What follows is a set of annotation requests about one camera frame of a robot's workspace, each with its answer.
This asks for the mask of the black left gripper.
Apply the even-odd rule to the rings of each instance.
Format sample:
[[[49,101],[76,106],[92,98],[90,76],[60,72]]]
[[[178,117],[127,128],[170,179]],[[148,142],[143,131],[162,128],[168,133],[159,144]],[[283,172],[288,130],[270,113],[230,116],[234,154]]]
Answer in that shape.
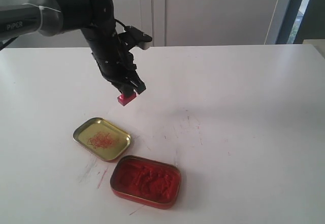
[[[117,88],[125,98],[134,94],[141,94],[146,90],[145,83],[140,79],[137,72],[129,71],[124,68],[116,70],[113,68],[101,68],[102,76]]]

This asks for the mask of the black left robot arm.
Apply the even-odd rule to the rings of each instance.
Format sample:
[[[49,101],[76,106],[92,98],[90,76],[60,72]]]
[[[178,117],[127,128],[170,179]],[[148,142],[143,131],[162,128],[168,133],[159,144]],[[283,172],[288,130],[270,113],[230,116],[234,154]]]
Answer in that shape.
[[[81,30],[101,75],[130,98],[146,89],[130,50],[136,46],[144,49],[152,37],[127,25],[119,34],[116,25],[120,23],[114,17],[112,0],[28,0],[1,7],[1,48],[34,32],[52,37]]]

